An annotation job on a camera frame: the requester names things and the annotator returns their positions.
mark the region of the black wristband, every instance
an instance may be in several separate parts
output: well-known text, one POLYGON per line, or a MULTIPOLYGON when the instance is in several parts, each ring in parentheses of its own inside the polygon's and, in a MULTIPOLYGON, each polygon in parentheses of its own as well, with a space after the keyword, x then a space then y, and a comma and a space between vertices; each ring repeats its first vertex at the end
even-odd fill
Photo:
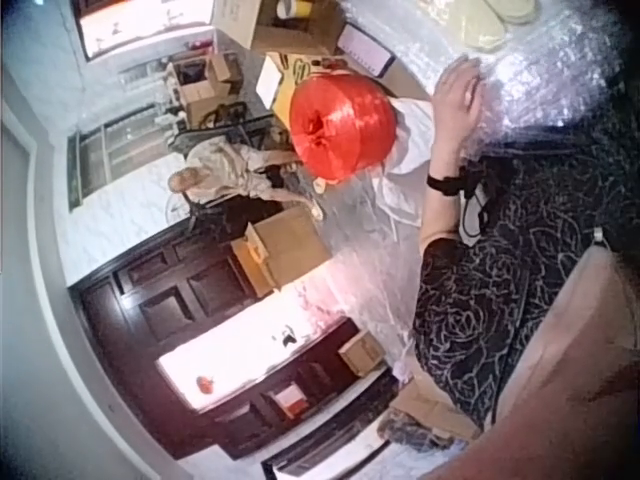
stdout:
POLYGON ((444 177, 442 180, 433 178, 431 175, 427 177, 427 185, 434 190, 442 193, 445 197, 455 197, 465 189, 466 179, 464 172, 458 177, 444 177))

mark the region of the hand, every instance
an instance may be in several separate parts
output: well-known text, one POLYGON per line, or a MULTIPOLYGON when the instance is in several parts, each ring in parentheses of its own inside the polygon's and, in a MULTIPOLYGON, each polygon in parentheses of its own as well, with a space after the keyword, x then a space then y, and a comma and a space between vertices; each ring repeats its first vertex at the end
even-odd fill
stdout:
POLYGON ((484 91, 479 59, 469 60, 463 55, 442 72, 431 100, 434 150, 459 156, 480 121, 484 91))

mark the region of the window frame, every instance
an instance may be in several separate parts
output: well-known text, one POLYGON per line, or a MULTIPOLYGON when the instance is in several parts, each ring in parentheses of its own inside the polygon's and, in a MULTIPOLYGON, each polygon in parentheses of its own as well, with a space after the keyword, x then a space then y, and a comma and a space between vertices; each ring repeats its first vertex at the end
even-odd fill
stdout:
MULTIPOLYGON (((107 140, 109 135, 109 129, 114 128, 117 125, 126 122, 127 120, 132 120, 134 117, 139 116, 140 114, 144 114, 145 112, 150 112, 150 116, 153 119, 155 119, 157 117, 157 114, 156 115, 153 114, 155 110, 156 110, 155 104, 147 104, 142 107, 136 108, 135 110, 132 110, 124 115, 120 115, 114 119, 111 119, 103 123, 102 125, 96 128, 93 128, 87 132, 81 132, 80 130, 78 130, 69 137, 68 143, 67 143, 68 149, 69 149, 69 151, 67 152, 67 182, 68 182, 67 187, 69 190, 68 191, 69 211, 82 205, 84 199, 90 197, 91 195, 98 192, 99 190, 105 188, 106 186, 112 184, 113 182, 119 180, 120 178, 126 177, 127 175, 134 172, 135 170, 142 168, 143 166, 148 165, 149 163, 152 163, 155 161, 155 160, 149 160, 145 163, 138 165, 133 170, 127 171, 122 175, 114 177, 114 173, 113 173, 114 165, 119 161, 122 161, 121 158, 126 159, 127 156, 118 157, 114 161, 112 161, 109 155, 113 151, 116 151, 117 149, 122 147, 126 147, 127 144, 134 142, 136 140, 139 140, 143 136, 148 135, 149 133, 152 133, 152 132, 158 132, 159 134, 162 134, 162 136, 164 137, 164 133, 169 131, 172 128, 171 125, 157 125, 155 128, 144 130, 144 131, 142 131, 141 129, 142 133, 139 133, 138 135, 136 135, 131 139, 127 139, 125 141, 121 141, 115 144, 114 147, 111 149, 109 148, 108 140, 107 140), (85 194, 82 177, 83 177, 83 169, 86 170, 87 167, 86 166, 83 167, 83 165, 88 165, 89 162, 83 161, 83 158, 82 158, 83 155, 81 153, 82 146, 87 142, 93 141, 95 137, 98 137, 101 143, 101 152, 100 152, 102 156, 101 165, 104 172, 105 180, 103 185, 85 194)), ((138 148, 132 151, 129 154, 129 156, 133 157, 136 153, 144 152, 147 148, 151 148, 152 145, 157 145, 158 143, 160 142, 153 142, 153 143, 149 142, 147 144, 148 145, 147 147, 138 148)), ((168 155, 169 153, 170 151, 167 147, 166 155, 168 155)))

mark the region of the red object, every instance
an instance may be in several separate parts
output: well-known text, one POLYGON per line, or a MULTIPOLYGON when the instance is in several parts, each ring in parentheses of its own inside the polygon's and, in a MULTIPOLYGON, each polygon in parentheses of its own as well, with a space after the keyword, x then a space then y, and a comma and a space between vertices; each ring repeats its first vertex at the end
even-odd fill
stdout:
POLYGON ((344 180, 382 163, 396 139, 389 99, 361 75, 308 78, 293 93, 290 122, 300 159, 326 180, 344 180))

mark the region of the window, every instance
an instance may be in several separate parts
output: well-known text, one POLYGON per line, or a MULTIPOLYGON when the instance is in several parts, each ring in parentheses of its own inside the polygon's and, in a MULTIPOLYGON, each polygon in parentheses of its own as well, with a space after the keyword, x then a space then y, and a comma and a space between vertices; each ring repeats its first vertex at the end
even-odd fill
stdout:
POLYGON ((70 209, 105 185, 169 153, 165 133, 171 126, 157 125, 157 115, 154 106, 147 106, 70 139, 70 209))

